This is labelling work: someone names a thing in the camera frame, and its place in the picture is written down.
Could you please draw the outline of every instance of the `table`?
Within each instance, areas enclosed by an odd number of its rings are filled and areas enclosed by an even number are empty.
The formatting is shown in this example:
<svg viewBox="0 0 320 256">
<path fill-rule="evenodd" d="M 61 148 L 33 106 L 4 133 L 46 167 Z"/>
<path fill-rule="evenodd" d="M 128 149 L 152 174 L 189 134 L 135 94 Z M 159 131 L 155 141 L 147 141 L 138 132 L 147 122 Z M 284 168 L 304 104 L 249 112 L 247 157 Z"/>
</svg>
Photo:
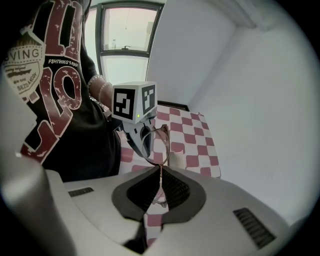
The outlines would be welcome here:
<svg viewBox="0 0 320 256">
<path fill-rule="evenodd" d="M 199 173 L 203 176 L 220 178 L 218 156 L 205 117 L 200 113 L 192 113 L 167 106 L 157 106 L 157 116 L 152 120 L 156 128 L 167 124 L 170 131 L 171 151 L 183 151 L 186 169 Z M 145 167 L 152 166 L 144 158 L 138 156 L 129 146 L 126 135 L 119 132 L 121 139 L 121 162 L 119 175 L 135 172 Z M 157 143 L 154 141 L 153 158 L 162 158 L 164 152 L 157 152 Z M 165 196 L 162 189 L 158 191 L 158 200 L 164 201 Z M 168 211 L 159 204 L 151 204 L 144 216 L 144 224 L 147 233 L 147 242 L 150 246 L 161 232 L 162 214 Z"/>
</svg>

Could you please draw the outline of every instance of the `white cube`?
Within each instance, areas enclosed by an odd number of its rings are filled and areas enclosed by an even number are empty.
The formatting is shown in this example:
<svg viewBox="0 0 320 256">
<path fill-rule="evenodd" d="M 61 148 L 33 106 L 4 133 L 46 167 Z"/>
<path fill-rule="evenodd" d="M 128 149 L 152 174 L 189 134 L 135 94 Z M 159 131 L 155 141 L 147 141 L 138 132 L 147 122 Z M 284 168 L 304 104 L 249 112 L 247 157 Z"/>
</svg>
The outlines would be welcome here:
<svg viewBox="0 0 320 256">
<path fill-rule="evenodd" d="M 126 82 L 112 87 L 112 117 L 137 124 L 158 105 L 155 82 Z"/>
</svg>

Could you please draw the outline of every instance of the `black t-shirt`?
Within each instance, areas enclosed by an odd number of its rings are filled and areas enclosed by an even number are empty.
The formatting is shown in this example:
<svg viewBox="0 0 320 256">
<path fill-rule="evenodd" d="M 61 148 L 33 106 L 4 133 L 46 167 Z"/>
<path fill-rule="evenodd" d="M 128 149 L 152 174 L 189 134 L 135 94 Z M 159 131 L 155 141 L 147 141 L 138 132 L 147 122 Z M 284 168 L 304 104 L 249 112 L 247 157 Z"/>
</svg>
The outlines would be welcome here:
<svg viewBox="0 0 320 256">
<path fill-rule="evenodd" d="M 87 84 L 96 75 L 88 57 L 89 1 L 45 1 L 20 30 L 2 62 L 8 83 L 36 114 L 21 153 L 75 181 L 116 174 L 120 141 Z"/>
</svg>

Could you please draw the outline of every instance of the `checkered tablecloth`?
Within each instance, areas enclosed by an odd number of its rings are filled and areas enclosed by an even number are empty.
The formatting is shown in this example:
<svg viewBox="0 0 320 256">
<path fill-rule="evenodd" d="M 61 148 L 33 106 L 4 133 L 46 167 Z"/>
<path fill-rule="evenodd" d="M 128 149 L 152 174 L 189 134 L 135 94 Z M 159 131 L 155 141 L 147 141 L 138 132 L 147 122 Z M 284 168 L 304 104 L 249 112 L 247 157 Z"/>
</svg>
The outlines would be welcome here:
<svg viewBox="0 0 320 256">
<path fill-rule="evenodd" d="M 213 178 L 221 176 L 215 144 L 203 115 L 158 105 L 157 116 L 152 122 L 156 128 L 160 128 L 163 124 L 168 125 L 171 151 L 183 151 L 187 170 Z M 119 135 L 121 138 L 120 175 L 152 166 L 129 146 L 123 132 L 119 132 Z M 163 148 L 158 147 L 161 143 L 160 139 L 154 140 L 153 152 L 151 153 L 153 159 L 164 157 L 164 152 L 157 150 Z M 160 195 L 158 200 L 164 201 L 165 195 L 162 189 L 157 194 L 157 196 Z M 164 208 L 156 203 L 150 206 L 144 216 L 149 245 L 160 234 L 161 217 L 167 211 L 168 206 Z"/>
</svg>

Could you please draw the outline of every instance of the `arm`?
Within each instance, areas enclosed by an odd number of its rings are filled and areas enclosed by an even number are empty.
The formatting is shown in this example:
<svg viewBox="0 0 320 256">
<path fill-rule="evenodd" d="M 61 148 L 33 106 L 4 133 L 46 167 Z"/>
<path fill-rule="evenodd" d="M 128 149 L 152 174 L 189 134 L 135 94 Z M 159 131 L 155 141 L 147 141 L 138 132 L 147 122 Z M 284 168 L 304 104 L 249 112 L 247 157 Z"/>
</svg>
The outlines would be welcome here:
<svg viewBox="0 0 320 256">
<path fill-rule="evenodd" d="M 89 8 L 85 12 L 85 20 L 87 20 L 88 13 Z M 111 110 L 112 84 L 106 82 L 102 75 L 97 75 L 95 64 L 87 53 L 84 32 L 85 25 L 83 24 L 80 50 L 80 63 L 83 78 L 88 85 L 91 96 Z"/>
</svg>

